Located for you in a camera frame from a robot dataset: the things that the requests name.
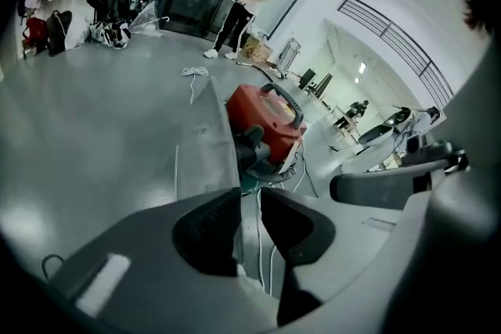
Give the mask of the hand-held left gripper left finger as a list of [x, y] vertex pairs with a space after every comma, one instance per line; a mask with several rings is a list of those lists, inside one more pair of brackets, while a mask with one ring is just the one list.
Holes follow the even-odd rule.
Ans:
[[268, 333], [276, 306], [237, 271], [240, 189], [135, 212], [81, 247], [53, 288], [109, 333]]

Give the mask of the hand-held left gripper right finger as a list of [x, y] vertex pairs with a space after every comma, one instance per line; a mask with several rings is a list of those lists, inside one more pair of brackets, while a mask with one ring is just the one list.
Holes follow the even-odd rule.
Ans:
[[391, 236], [403, 212], [261, 194], [265, 228], [285, 260], [278, 333], [382, 333], [398, 281]]

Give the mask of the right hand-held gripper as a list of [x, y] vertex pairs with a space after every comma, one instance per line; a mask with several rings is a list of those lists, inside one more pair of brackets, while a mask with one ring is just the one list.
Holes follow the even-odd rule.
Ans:
[[[330, 197], [403, 210], [445, 176], [469, 167], [466, 153], [386, 171], [339, 174]], [[415, 252], [402, 278], [404, 333], [500, 331], [500, 168], [446, 178], [431, 193]]]

